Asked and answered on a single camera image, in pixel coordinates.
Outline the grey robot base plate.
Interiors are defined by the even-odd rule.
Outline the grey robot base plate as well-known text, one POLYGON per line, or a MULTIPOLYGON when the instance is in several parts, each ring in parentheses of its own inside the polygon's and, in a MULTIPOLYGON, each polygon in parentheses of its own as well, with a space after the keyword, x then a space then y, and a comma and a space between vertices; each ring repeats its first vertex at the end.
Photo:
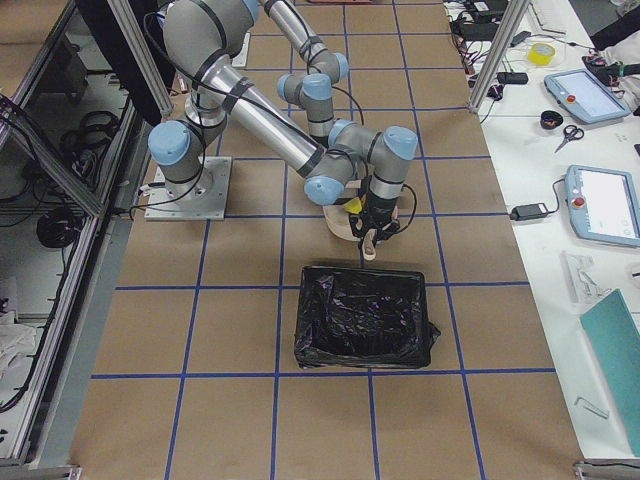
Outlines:
POLYGON ((231 157, 200 158, 204 172, 198 182, 183 185, 167 183, 159 166, 154 182, 160 187, 150 190, 144 217, 148 221, 223 221, 232 172, 231 157))

